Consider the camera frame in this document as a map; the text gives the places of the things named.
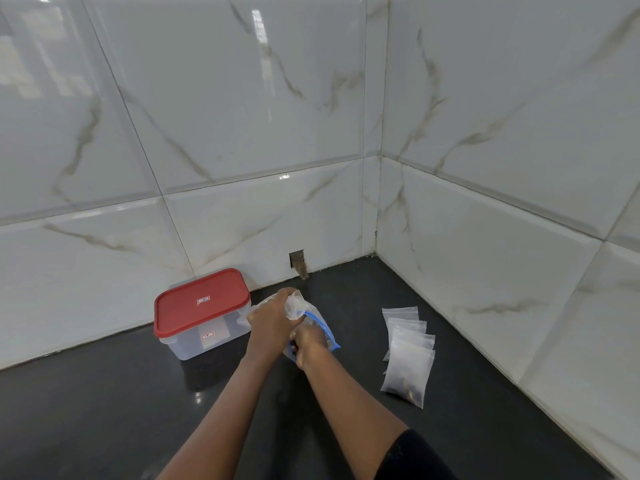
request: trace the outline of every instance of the tiled wall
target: tiled wall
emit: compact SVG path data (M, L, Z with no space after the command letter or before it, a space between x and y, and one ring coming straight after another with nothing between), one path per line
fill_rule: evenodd
M640 479L640 0L392 0L378 254Z
M0 0L0 368L150 322L194 276L373 252L387 14Z

